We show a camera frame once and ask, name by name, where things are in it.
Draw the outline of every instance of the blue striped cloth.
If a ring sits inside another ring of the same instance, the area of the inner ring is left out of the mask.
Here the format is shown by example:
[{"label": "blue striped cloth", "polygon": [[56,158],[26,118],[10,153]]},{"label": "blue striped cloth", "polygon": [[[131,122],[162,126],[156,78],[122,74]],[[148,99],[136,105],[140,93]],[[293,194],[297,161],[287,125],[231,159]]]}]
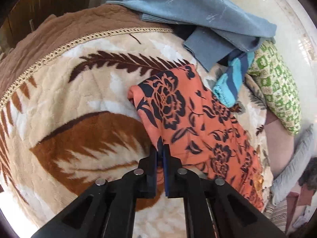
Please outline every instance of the blue striped cloth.
[{"label": "blue striped cloth", "polygon": [[232,107],[238,97],[244,76],[254,59],[254,52],[241,52],[236,49],[228,58],[228,69],[216,82],[212,91],[226,107]]}]

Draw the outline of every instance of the orange cloth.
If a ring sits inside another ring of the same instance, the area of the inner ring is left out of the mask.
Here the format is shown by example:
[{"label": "orange cloth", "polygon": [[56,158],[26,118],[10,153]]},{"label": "orange cloth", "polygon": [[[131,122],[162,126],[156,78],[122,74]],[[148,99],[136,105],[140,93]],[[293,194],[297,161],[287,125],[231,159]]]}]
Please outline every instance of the orange cloth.
[{"label": "orange cloth", "polygon": [[171,155],[184,167],[194,165],[210,179],[224,178],[262,209],[263,198],[254,186],[262,172],[258,155],[230,109],[204,87],[193,65],[155,74],[132,86],[128,98],[157,149],[169,144]]}]

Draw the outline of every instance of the green patterned pillow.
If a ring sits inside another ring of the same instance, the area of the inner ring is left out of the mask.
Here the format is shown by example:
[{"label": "green patterned pillow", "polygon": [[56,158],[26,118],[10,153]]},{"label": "green patterned pillow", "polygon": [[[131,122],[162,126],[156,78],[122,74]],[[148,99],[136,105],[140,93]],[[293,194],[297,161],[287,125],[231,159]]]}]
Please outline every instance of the green patterned pillow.
[{"label": "green patterned pillow", "polygon": [[289,133],[301,128],[301,104],[293,76],[274,44],[264,41],[255,51],[248,72],[260,86],[268,107],[282,121]]}]

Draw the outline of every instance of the gray-blue garment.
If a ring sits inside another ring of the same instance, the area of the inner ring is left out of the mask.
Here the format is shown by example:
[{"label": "gray-blue garment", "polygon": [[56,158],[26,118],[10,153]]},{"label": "gray-blue garment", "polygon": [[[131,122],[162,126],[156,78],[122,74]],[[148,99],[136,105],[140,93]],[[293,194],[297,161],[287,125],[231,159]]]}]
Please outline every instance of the gray-blue garment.
[{"label": "gray-blue garment", "polygon": [[207,71],[236,48],[243,52],[255,51],[276,32],[275,24],[246,13],[229,0],[123,0],[107,3],[142,12],[144,21],[202,27],[191,34],[184,46]]}]

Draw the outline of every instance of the gold braided trim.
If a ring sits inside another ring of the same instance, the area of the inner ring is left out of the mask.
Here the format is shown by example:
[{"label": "gold braided trim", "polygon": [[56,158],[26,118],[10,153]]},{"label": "gold braided trim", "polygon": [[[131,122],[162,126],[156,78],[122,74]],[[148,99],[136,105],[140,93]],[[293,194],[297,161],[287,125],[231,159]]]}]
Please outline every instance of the gold braided trim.
[{"label": "gold braided trim", "polygon": [[35,72],[45,66],[51,60],[57,58],[58,56],[62,55],[69,49],[76,47],[79,44],[86,43],[88,41],[104,38],[104,37],[111,37],[117,36],[122,34],[133,34],[133,33],[144,33],[144,32],[164,32],[164,33],[172,33],[173,30],[170,28],[146,28],[146,27],[134,27],[134,28],[119,28],[114,30],[107,30],[101,32],[95,32],[80,38],[76,38],[65,45],[60,46],[59,48],[55,49],[54,51],[50,52],[48,55],[45,55],[42,59],[38,60],[32,66],[30,66],[27,70],[25,70],[7,89],[4,93],[3,97],[0,100],[0,111],[4,108],[6,103],[12,97],[13,93],[20,88],[25,81],[27,81]]}]

